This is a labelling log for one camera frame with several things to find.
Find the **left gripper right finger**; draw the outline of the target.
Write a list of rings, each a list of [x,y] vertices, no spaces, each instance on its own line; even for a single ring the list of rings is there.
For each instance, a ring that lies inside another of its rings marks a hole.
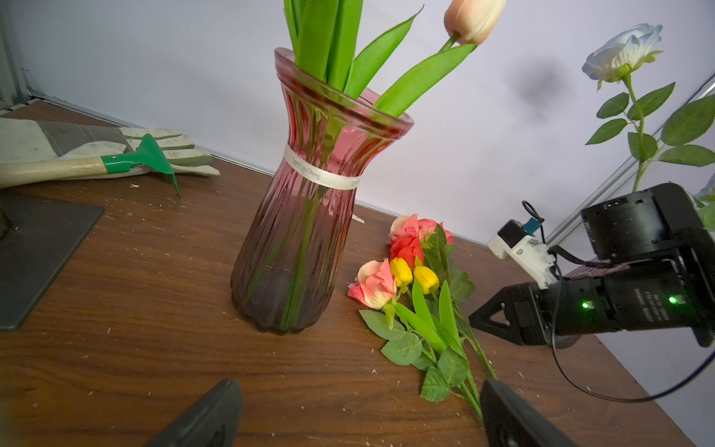
[[[490,446],[577,447],[502,381],[486,379],[480,405]]]

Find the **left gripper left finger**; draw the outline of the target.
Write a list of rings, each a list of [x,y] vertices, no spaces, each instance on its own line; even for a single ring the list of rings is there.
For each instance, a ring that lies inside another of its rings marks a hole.
[[[146,446],[232,446],[244,406],[236,379],[225,379],[159,432]]]

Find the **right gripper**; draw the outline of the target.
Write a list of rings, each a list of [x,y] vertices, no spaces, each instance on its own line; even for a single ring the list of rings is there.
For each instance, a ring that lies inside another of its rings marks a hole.
[[[523,346],[553,336],[691,327],[693,305],[675,274],[620,273],[555,283],[506,286],[475,310],[472,329]]]

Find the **yellow tulip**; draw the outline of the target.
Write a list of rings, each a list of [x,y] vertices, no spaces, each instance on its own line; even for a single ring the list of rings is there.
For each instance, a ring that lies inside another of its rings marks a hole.
[[[426,295],[433,294],[439,288],[439,278],[430,268],[417,266],[414,273],[402,259],[393,259],[389,263],[392,275],[396,279],[398,291],[407,292],[413,285],[411,302],[413,310],[402,304],[395,305],[395,312],[402,322],[406,322],[413,330],[417,331],[432,349],[441,355],[447,344],[439,335],[433,316],[426,303]]]
[[[491,361],[487,358],[467,316],[459,307],[459,303],[473,294],[475,286],[467,273],[451,266],[448,270],[438,268],[435,272],[429,266],[418,264],[413,268],[413,293],[411,301],[416,314],[426,320],[426,312],[433,317],[433,332],[437,335],[437,321],[450,333],[454,344],[467,341],[479,358],[487,374],[496,379],[497,375]]]

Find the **pink tulip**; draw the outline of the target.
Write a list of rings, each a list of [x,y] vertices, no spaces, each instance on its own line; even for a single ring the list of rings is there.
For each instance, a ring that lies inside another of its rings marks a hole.
[[[402,322],[395,312],[395,305],[402,304],[413,310],[411,292],[398,291],[392,276],[389,260],[370,261],[361,266],[356,280],[348,287],[348,296],[365,306],[359,312],[368,328],[385,344],[382,355],[400,366],[411,366],[424,373],[420,396],[428,402],[444,402],[452,394],[460,395],[482,421],[480,391],[470,369],[464,344],[457,342],[445,331],[439,321],[439,335],[447,348],[439,355],[417,331]]]

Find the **dark pink vase with ribbon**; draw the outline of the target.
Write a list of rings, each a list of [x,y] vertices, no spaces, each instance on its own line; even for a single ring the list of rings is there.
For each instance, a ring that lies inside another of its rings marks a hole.
[[[407,114],[376,109],[307,74],[287,48],[275,51],[288,113],[283,160],[244,240],[232,300],[262,332],[299,333],[333,295],[357,188],[369,163],[412,127]]]

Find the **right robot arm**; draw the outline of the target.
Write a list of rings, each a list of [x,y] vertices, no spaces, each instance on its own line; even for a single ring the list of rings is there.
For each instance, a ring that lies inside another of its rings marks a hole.
[[[601,271],[557,279],[555,246],[534,233],[538,219],[508,221],[490,239],[531,281],[501,289],[468,318],[471,328],[517,346],[548,346],[570,336],[692,329],[714,341],[714,240],[686,191],[659,184],[581,212]]]

